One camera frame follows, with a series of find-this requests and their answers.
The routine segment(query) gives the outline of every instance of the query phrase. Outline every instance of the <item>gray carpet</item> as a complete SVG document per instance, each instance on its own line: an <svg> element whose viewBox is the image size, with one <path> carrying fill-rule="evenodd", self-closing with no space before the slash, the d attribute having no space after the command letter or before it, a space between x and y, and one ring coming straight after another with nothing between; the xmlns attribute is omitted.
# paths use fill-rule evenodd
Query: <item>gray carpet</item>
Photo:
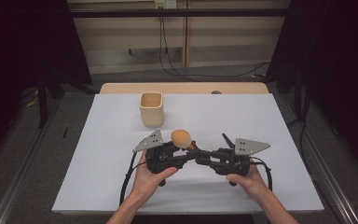
<svg viewBox="0 0 358 224"><path fill-rule="evenodd" d="M252 69L252 66L242 65L177 70L181 74L225 76L191 77L199 81L255 81L250 75L227 77L227 75L242 74ZM264 73L266 69L267 67L263 67L257 71ZM161 70L95 75L92 78L94 84L90 88L94 90L100 89L105 82L189 81L177 75L167 75ZM64 216L51 212L51 207L76 149L93 100L93 96L86 95L71 86L63 85L63 87L66 94L62 100L49 99L48 101L49 105L57 104L60 107L34 156L7 223L105 223L109 218L109 216ZM293 94L291 92L285 95L278 94L276 83L269 83L268 89L274 93L285 121L292 121L294 118L283 99L286 95L293 98ZM38 105L31 108L23 106L0 146L0 200L12 177L19 169L28 146L33 141L38 122ZM323 111L314 102L311 102L307 128L358 215L358 160L353 156L345 139L333 132ZM296 125L290 126L289 130L299 146L300 130ZM321 191L326 195L327 201L333 205L333 210L339 215L335 201L315 168L306 144L304 144L304 151ZM307 215L294 214L294 216L300 223L339 223L323 198L322 201L325 211ZM222 220L225 220L226 223L243 223L244 218L241 216L224 217L224 219L219 219L219 217L182 217L181 220L186 223L223 223ZM137 217L134 223L176 223L173 222L173 219L176 222L179 220L175 217ZM254 215L254 219L255 223L266 221L262 214Z"/></svg>

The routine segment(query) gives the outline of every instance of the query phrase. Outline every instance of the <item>white table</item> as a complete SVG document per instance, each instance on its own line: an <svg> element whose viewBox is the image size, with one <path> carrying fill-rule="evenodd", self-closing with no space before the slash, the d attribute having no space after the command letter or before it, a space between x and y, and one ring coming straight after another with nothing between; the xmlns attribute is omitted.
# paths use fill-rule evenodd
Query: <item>white table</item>
<svg viewBox="0 0 358 224"><path fill-rule="evenodd" d="M63 214L112 213L132 149L155 129L142 124L140 94L96 95L76 152L52 211ZM289 211L313 212L323 205L271 94L164 94L165 142L173 130L188 130L203 150L227 147L225 133L271 144L255 156L272 169L273 190ZM260 173L267 182L263 167ZM127 187L131 190L133 177ZM260 212L241 187L189 161L158 188L138 214L249 214Z"/></svg>

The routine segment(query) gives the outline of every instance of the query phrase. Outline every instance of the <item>ceramic cup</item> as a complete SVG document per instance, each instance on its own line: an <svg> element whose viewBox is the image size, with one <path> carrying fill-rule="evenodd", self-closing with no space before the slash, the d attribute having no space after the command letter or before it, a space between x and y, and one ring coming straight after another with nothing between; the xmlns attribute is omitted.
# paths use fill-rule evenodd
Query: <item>ceramic cup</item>
<svg viewBox="0 0 358 224"><path fill-rule="evenodd" d="M145 126L160 126L164 122L164 106L161 92L143 92L139 108L142 122Z"/></svg>

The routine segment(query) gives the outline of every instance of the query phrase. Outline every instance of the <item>electrical outlet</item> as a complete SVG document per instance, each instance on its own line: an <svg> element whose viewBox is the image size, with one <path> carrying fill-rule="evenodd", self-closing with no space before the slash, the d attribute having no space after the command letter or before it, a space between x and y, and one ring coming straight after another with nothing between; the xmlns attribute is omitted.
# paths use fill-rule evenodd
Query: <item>electrical outlet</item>
<svg viewBox="0 0 358 224"><path fill-rule="evenodd" d="M165 0L165 8L176 8L176 0Z"/></svg>
<svg viewBox="0 0 358 224"><path fill-rule="evenodd" d="M165 0L155 0L155 8L165 8Z"/></svg>

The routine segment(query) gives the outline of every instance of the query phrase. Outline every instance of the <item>orange ball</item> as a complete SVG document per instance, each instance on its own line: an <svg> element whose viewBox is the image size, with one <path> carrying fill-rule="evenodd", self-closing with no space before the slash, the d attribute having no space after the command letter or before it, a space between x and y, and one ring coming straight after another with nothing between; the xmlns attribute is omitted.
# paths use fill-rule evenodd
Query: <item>orange ball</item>
<svg viewBox="0 0 358 224"><path fill-rule="evenodd" d="M175 130L171 133L173 144L179 148L187 148L191 145L190 134L185 130Z"/></svg>

